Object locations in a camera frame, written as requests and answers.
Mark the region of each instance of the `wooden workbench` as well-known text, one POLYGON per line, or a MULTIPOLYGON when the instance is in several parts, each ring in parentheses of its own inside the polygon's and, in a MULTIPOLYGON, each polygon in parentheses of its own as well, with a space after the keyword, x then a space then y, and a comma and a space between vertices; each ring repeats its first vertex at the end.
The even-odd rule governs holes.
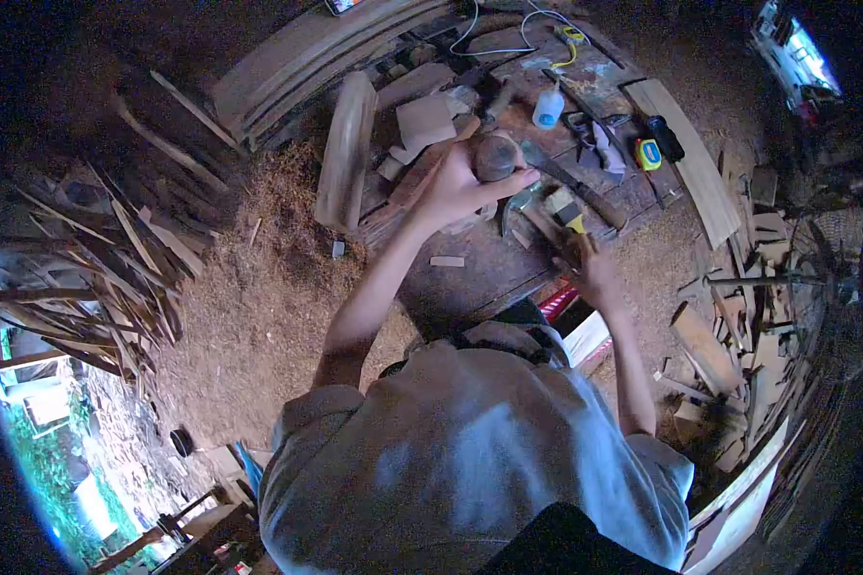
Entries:
MULTIPOLYGON (((625 52, 586 22, 576 21, 583 31, 595 39, 596 47, 582 46, 575 62, 565 66, 565 75, 572 80, 577 93, 603 116, 633 113, 631 104, 618 86, 642 79, 644 74, 625 52)), ((528 40, 537 47, 527 54, 480 56, 491 74, 499 80, 510 79, 518 93, 514 103, 499 118, 499 127, 517 142, 524 139, 540 144, 574 177, 590 185, 624 211, 630 218, 620 235, 625 235, 648 223, 661 208, 653 186, 663 195, 665 205, 680 195, 680 184, 673 169, 663 167, 647 176, 628 168, 618 185, 608 179, 597 162, 576 162, 577 143, 569 130, 560 125, 554 130, 539 130, 531 122, 539 93, 552 86, 542 69, 552 62, 569 60, 569 49, 552 33, 551 20, 538 20, 529 26, 528 40)), ((483 52, 521 43, 517 29, 491 32, 473 40, 469 52, 483 52)), ((566 98, 565 111, 577 111, 566 98)), ((632 121, 617 129, 618 137, 632 145, 639 128, 632 121)), ((590 153, 583 152, 583 157, 590 153)), ((547 191, 555 190, 559 182, 543 176, 547 191)), ((620 235, 593 210, 581 204, 585 228, 606 243, 620 235)), ((385 205, 362 219, 359 235, 369 253, 376 253, 395 230, 404 214, 401 208, 385 205)), ((457 236, 435 234, 422 247, 406 276, 397 297, 416 323, 425 339, 436 339, 460 329, 470 328, 513 305, 555 279, 557 271, 550 263, 551 250, 546 239, 530 222, 518 213, 511 213, 509 226, 532 240, 525 250, 509 234, 501 237, 499 218, 479 224, 457 236), (463 268, 433 267, 432 256, 460 256, 463 268)))

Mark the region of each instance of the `phone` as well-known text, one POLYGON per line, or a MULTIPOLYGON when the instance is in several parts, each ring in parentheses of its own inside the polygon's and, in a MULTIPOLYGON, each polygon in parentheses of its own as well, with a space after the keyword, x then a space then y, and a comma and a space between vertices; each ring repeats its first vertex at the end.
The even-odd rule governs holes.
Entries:
POLYGON ((361 0, 326 0, 326 6, 333 16, 338 16, 352 6, 359 4, 361 0))

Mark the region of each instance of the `gray t-shirt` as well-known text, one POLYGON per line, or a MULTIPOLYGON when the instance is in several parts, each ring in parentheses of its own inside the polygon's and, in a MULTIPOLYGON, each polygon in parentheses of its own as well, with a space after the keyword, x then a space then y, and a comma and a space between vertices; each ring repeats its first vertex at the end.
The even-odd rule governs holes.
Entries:
POLYGON ((677 570, 694 466, 623 437, 573 370, 437 341, 398 374, 285 404, 259 487, 262 541, 285 573, 469 572, 557 501, 677 570))

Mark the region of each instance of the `workshop floor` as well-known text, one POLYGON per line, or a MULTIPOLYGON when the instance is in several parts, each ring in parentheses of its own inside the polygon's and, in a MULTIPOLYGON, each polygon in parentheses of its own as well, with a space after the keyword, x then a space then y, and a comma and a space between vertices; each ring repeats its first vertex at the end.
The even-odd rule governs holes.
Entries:
MULTIPOLYGON (((739 169, 750 172, 755 148, 760 154, 764 142, 760 95, 770 91, 763 67, 743 49, 744 23, 682 18, 670 26, 657 15, 608 12, 592 20, 629 50, 647 75, 662 79, 714 158, 731 141, 739 169), (646 35, 646 29, 665 33, 646 35)), ((306 146, 294 146, 264 157, 253 170, 235 229, 219 242, 205 277, 187 286, 187 336, 163 350, 158 362, 156 393, 164 420, 184 425, 202 446, 241 438, 253 447, 267 446, 282 403, 310 385, 328 322, 362 269, 362 255, 332 261, 330 238, 311 223, 312 154, 306 146), (249 247, 258 217, 263 221, 249 247), (296 248, 278 255, 288 246, 296 248)), ((666 357, 683 358, 668 326, 679 304, 677 289, 694 279, 692 257, 701 233, 685 197, 614 247, 640 327, 647 376, 661 370, 666 357)), ((723 249, 710 255, 713 265, 725 261, 723 249)), ((401 359, 415 336, 394 310, 374 345, 362 386, 401 359)), ((588 371, 613 405, 613 355, 588 371)), ((666 394, 653 384, 662 433, 671 437, 666 394)))

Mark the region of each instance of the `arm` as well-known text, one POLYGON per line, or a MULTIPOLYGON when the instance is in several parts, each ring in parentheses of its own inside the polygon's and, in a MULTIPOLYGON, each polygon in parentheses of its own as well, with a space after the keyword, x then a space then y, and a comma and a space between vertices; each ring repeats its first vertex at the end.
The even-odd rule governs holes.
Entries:
POLYGON ((377 332, 386 320, 400 283, 425 240, 437 230, 539 178, 535 170, 516 171, 499 182, 481 185, 470 169, 465 144, 455 144, 434 183, 422 194, 403 224, 336 312, 316 368, 313 388, 354 385, 377 332))
POLYGON ((576 236, 582 270, 571 275, 582 298, 601 313, 611 338, 617 367, 617 407, 623 434, 655 436, 655 404, 642 366, 636 328, 621 294, 616 266, 591 234, 576 236))

